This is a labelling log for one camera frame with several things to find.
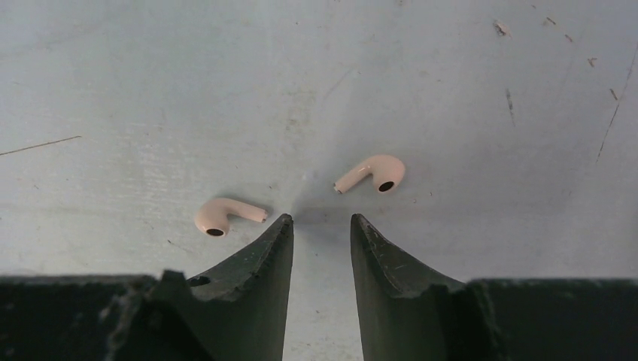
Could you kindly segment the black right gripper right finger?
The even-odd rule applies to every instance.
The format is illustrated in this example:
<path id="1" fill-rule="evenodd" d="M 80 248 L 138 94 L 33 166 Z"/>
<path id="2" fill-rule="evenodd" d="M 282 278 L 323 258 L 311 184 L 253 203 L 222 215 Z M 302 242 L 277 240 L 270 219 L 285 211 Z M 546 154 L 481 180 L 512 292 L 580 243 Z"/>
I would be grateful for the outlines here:
<path id="1" fill-rule="evenodd" d="M 351 218 L 351 262 L 366 360 L 635 360 L 630 278 L 460 282 Z"/>

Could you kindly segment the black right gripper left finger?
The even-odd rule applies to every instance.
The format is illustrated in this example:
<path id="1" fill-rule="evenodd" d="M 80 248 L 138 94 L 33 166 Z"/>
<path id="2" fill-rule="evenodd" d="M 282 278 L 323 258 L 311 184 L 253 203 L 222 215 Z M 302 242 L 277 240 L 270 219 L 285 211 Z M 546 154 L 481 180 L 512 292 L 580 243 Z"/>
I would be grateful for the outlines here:
<path id="1" fill-rule="evenodd" d="M 191 278 L 4 276 L 3 360 L 280 360 L 293 219 Z"/>

